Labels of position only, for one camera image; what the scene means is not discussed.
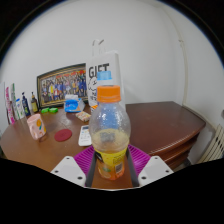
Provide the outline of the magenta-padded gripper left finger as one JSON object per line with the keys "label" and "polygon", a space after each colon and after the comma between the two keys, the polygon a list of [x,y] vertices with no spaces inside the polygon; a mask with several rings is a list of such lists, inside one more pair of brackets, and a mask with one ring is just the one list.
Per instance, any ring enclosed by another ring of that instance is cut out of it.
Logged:
{"label": "magenta-padded gripper left finger", "polygon": [[65,156],[51,173],[81,187],[90,187],[93,182],[95,165],[95,151],[90,146],[74,157]]}

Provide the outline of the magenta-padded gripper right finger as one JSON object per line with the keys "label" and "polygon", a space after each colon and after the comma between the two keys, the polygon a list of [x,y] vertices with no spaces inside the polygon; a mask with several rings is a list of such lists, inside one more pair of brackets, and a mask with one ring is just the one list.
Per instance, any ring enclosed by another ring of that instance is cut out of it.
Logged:
{"label": "magenta-padded gripper right finger", "polygon": [[173,173],[159,156],[149,156],[132,145],[128,146],[126,156],[134,187],[143,187]]}

